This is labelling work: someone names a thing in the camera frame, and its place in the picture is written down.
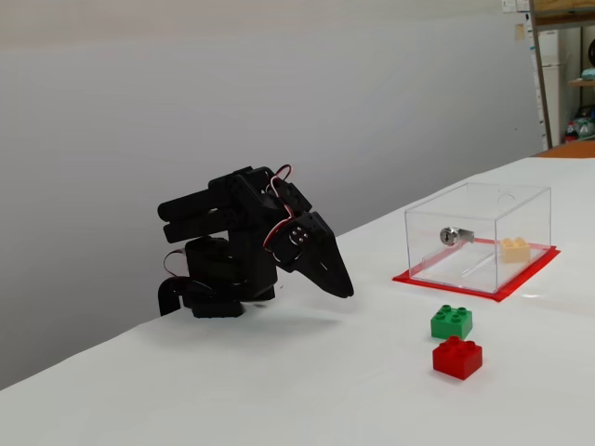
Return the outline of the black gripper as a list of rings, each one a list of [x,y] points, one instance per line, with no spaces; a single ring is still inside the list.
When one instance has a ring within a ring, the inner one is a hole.
[[[277,266],[301,273],[330,295],[353,296],[350,275],[332,230],[292,183],[278,180],[277,192],[284,206],[284,217],[272,240]]]

